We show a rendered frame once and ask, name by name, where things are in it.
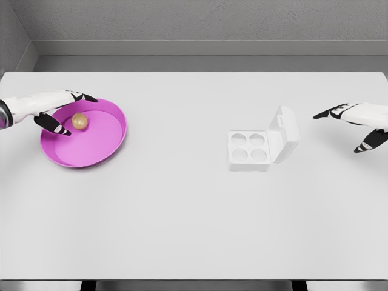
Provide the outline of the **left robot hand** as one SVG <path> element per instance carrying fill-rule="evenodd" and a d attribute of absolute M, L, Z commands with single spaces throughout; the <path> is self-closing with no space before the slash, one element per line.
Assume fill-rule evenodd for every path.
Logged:
<path fill-rule="evenodd" d="M 53 116 L 48 115 L 47 112 L 81 100 L 98 102 L 96 98 L 85 93 L 70 90 L 54 90 L 31 96 L 27 108 L 28 113 L 33 115 L 34 122 L 46 131 L 57 135 L 70 136 L 71 132 Z"/>

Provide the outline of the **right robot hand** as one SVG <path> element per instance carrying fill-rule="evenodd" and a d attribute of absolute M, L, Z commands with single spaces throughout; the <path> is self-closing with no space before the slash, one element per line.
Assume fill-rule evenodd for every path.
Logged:
<path fill-rule="evenodd" d="M 373 150 L 388 141 L 388 106 L 370 103 L 345 103 L 316 114 L 313 119 L 335 118 L 373 130 L 354 149 L 354 153 Z"/>

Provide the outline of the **brown egg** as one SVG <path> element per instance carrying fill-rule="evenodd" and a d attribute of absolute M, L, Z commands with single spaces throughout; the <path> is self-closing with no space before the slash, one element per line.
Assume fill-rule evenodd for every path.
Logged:
<path fill-rule="evenodd" d="M 85 114 L 83 114 L 83 113 L 75 113 L 72 116 L 72 126 L 76 130 L 86 129 L 88 126 L 88 123 L 89 123 L 89 121 L 88 121 L 87 117 L 85 116 Z"/>

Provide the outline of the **white egg box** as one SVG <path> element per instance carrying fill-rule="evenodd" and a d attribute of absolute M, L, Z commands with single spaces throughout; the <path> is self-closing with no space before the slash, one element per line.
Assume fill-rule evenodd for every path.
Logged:
<path fill-rule="evenodd" d="M 230 130 L 227 135 L 230 171 L 265 172 L 285 161 L 301 140 L 294 111 L 281 106 L 267 130 Z"/>

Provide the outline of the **pink round plate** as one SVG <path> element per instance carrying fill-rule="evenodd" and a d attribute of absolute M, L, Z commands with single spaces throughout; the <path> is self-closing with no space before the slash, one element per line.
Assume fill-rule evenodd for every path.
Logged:
<path fill-rule="evenodd" d="M 84 130 L 72 126 L 72 116 L 82 113 L 88 119 Z M 127 133 L 124 112 L 114 103 L 78 101 L 54 112 L 61 125 L 71 131 L 70 136 L 41 132 L 41 148 L 46 157 L 64 167 L 88 167 L 107 159 L 122 144 Z"/>

